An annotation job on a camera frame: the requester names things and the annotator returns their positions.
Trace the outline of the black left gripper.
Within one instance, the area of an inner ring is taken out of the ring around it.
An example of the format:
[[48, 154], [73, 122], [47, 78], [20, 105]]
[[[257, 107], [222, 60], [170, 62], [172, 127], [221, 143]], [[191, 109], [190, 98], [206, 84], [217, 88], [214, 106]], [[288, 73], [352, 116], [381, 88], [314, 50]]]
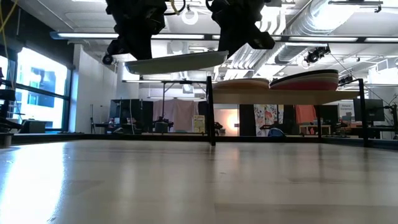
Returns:
[[117, 39], [107, 48], [109, 55], [131, 54], [135, 59], [152, 58], [151, 38], [164, 27], [163, 0], [106, 0], [106, 13], [116, 23]]

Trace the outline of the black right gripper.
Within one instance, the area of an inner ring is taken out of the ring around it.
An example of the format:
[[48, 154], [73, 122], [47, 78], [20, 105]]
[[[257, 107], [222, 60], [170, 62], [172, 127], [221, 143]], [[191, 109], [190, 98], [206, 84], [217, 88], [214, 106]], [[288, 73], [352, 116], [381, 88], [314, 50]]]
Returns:
[[256, 23], [262, 20], [261, 11], [265, 0], [212, 0], [206, 2], [211, 18], [220, 27], [219, 51], [228, 51], [232, 56], [243, 45], [253, 49], [269, 50], [275, 40]]

